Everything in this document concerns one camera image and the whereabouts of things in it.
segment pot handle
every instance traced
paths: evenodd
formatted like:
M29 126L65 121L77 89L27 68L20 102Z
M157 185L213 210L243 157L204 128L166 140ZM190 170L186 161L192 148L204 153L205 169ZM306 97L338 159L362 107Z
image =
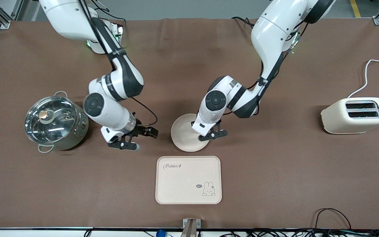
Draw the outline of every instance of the pot handle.
M64 93L64 94L65 94L65 98L68 98L68 95L66 94L65 91L58 91L58 92L56 92L54 95L58 95L58 94L60 94L60 93Z
M55 146L55 145L42 145L42 144L38 144L38 151L39 151L40 153L49 153L49 152L51 152L51 150L53 150L54 146ZM42 147L50 147L50 149L47 150L47 151L43 151L43 150L42 150Z

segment beige tray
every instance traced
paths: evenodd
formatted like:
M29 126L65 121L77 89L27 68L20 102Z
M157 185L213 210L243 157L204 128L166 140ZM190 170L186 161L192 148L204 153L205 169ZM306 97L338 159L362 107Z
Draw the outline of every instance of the beige tray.
M163 156L156 171L159 204L217 204L221 201L220 160L216 156Z

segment beige plate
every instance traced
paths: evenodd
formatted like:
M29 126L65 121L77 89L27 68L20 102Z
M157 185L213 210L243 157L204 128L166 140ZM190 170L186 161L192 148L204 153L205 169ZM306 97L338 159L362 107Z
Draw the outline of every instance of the beige plate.
M173 143L181 150L194 152L203 149L209 141L199 141L199 134L191 128L191 122L195 121L196 114L184 114L172 125L170 136Z

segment white power cord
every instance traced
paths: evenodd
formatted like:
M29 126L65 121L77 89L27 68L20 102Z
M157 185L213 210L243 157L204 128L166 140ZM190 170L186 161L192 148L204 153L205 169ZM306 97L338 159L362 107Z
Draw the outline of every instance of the white power cord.
M365 84L359 88L358 90L352 92L348 98L352 97L355 93L359 92L360 90L362 90L363 88L365 88L367 85L368 85L368 78L367 78L367 72L368 72L368 65L370 64L370 62L379 62L379 60L369 60L368 63L366 64L365 66Z

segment yellow floor line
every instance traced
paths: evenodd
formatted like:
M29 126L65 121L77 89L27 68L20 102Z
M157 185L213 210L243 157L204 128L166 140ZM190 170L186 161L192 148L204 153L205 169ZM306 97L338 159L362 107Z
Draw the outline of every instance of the yellow floor line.
M350 0L350 4L352 5L353 12L355 13L355 17L361 17L361 14L359 13L358 5L356 5L355 0Z

